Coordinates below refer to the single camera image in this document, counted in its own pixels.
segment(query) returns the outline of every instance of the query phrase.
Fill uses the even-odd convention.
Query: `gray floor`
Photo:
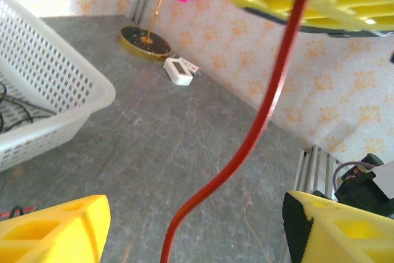
[[[93,114],[75,138],[0,173],[0,211],[46,208],[106,194],[111,228],[102,262],[159,262],[176,210],[234,154],[255,111],[202,74],[173,85],[160,63],[118,45],[123,17],[46,22],[114,84],[115,102]],[[294,183],[300,145],[270,123],[229,182],[186,218],[172,262],[276,262],[281,203]]]

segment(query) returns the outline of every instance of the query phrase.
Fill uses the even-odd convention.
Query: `red wire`
[[[284,32],[281,47],[276,58],[275,67],[272,72],[271,81],[265,94],[260,110],[253,122],[249,134],[236,152],[230,162],[214,177],[205,187],[190,198],[175,214],[168,227],[166,238],[161,251],[160,263],[169,263],[172,243],[175,234],[184,220],[184,218],[209,195],[213,194],[220,186],[222,186],[244,163],[250,152],[253,150],[263,130],[267,126],[279,95],[282,91],[284,80],[287,74],[287,61],[292,50],[292,45],[297,36],[299,24],[304,12],[306,0],[295,0],[289,21],[287,22],[286,31]]]

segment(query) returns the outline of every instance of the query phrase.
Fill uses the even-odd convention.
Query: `gold stick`
[[[148,30],[148,34],[147,34],[146,41],[149,40],[149,35],[150,35],[150,33],[152,32],[152,28],[153,28],[153,25],[155,24],[155,21],[156,21],[156,18],[157,18],[157,16],[158,16],[158,14],[159,14],[159,10],[160,10],[161,3],[162,3],[162,2],[163,2],[163,0],[159,0],[159,4],[158,4],[158,6],[157,6],[157,8],[156,8],[155,15],[153,16],[153,19],[152,19],[152,21],[150,22],[150,25],[149,25],[149,30]]]

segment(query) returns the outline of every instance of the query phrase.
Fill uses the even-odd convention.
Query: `flag stand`
[[[119,42],[129,52],[148,60],[165,60],[170,55],[171,47],[168,42],[152,32],[162,2],[163,0],[159,0],[149,29],[143,29],[139,26],[121,28]]]

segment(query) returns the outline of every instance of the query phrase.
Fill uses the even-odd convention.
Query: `white plastic basket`
[[[0,134],[0,171],[71,140],[115,98],[106,77],[15,0],[0,0],[0,82],[8,94],[57,113]],[[26,117],[3,102],[0,112],[6,124]]]

